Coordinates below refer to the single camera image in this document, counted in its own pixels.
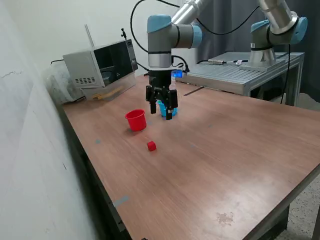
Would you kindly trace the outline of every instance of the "floor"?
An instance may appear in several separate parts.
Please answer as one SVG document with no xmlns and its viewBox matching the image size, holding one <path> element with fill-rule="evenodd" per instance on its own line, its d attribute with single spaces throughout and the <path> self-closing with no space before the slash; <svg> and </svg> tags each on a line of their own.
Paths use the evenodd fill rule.
<svg viewBox="0 0 320 240">
<path fill-rule="evenodd" d="M 320 103 L 301 93 L 298 107 L 320 111 Z M 320 205 L 320 176 L 318 176 L 291 204 L 288 229 L 276 240 L 310 240 Z"/>
</svg>

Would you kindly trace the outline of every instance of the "stain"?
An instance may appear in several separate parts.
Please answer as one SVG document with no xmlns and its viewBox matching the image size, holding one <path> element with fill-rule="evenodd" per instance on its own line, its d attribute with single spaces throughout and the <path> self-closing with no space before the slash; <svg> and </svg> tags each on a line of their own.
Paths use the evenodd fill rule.
<svg viewBox="0 0 320 240">
<path fill-rule="evenodd" d="M 7 74 L 3 75 L 3 76 L 0 76 L 0 79 L 4 79 L 5 77 L 10 76 L 11 74 L 20 75 L 22 73 L 23 73 L 23 71 L 11 71 L 11 72 L 8 72 Z"/>
<path fill-rule="evenodd" d="M 230 212 L 229 214 L 227 213 L 217 213 L 217 218 L 216 220 L 219 222 L 220 225 L 222 226 L 231 226 L 232 223 L 234 223 L 234 213 Z"/>
</svg>

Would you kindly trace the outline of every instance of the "table leg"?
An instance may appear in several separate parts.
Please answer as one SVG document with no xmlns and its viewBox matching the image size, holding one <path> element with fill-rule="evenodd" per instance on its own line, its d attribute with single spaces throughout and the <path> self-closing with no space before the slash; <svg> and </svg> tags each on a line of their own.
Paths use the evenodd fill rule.
<svg viewBox="0 0 320 240">
<path fill-rule="evenodd" d="M 286 89 L 285 104 L 289 106 L 297 106 L 301 88 L 301 78 L 304 62 L 302 61 L 289 72 L 289 78 Z"/>
<path fill-rule="evenodd" d="M 288 206 L 274 222 L 272 228 L 268 230 L 259 240 L 276 239 L 284 230 L 288 228 L 290 206 Z"/>
<path fill-rule="evenodd" d="M 320 207 L 319 207 L 318 216 L 315 222 L 312 240 L 320 240 Z"/>
</svg>

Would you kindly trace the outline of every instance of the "white wall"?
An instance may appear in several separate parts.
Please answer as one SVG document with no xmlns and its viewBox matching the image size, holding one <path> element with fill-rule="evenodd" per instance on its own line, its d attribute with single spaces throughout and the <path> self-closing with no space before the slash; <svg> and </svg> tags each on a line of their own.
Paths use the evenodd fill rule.
<svg viewBox="0 0 320 240">
<path fill-rule="evenodd" d="M 52 60 L 90 46 L 84 24 L 88 24 L 96 46 L 121 40 L 121 28 L 131 38 L 130 16 L 138 0 L 3 0 L 42 72 Z M 180 5 L 183 0 L 169 0 Z M 147 19 L 153 14 L 172 15 L 176 8 L 148 0 L 136 9 L 133 29 L 147 48 Z M 134 45 L 139 63 L 148 67 L 148 55 Z M 195 63 L 194 49 L 173 53 Z M 144 71 L 139 68 L 137 74 Z"/>
<path fill-rule="evenodd" d="M 97 239 L 59 115 L 2 0 L 0 53 L 0 239 Z"/>
</svg>

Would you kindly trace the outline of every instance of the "blue light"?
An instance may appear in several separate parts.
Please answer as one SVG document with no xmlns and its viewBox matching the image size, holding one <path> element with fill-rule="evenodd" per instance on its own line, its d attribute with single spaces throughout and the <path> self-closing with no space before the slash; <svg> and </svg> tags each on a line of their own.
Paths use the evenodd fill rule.
<svg viewBox="0 0 320 240">
<path fill-rule="evenodd" d="M 171 76 L 173 78 L 182 79 L 184 74 L 183 74 L 182 70 L 174 70 L 174 71 L 171 72 Z"/>
</svg>

